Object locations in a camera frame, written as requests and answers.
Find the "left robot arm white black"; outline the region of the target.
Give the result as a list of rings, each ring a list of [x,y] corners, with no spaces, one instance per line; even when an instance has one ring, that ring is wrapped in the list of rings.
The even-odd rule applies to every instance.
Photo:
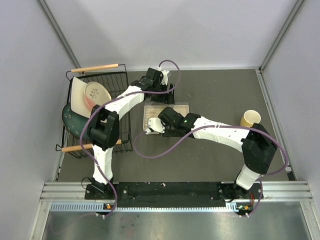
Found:
[[[152,101],[172,104],[174,93],[168,92],[175,85],[168,85],[170,71],[149,68],[145,76],[135,80],[117,98],[103,108],[93,107],[87,135],[93,147],[94,173],[90,180],[93,188],[102,198],[109,198],[114,191],[111,183],[113,148],[120,138],[120,120],[134,106],[150,98]]]

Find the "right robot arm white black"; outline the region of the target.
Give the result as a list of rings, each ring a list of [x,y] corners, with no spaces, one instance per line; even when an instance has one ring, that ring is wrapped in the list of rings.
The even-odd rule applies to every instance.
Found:
[[[252,191],[254,182],[269,170],[277,151],[276,144],[259,123],[251,128],[209,120],[196,113],[181,115],[172,107],[163,109],[157,117],[148,120],[147,126],[163,137],[189,136],[229,146],[243,155],[244,165],[231,187],[221,190],[226,200],[245,198]]]

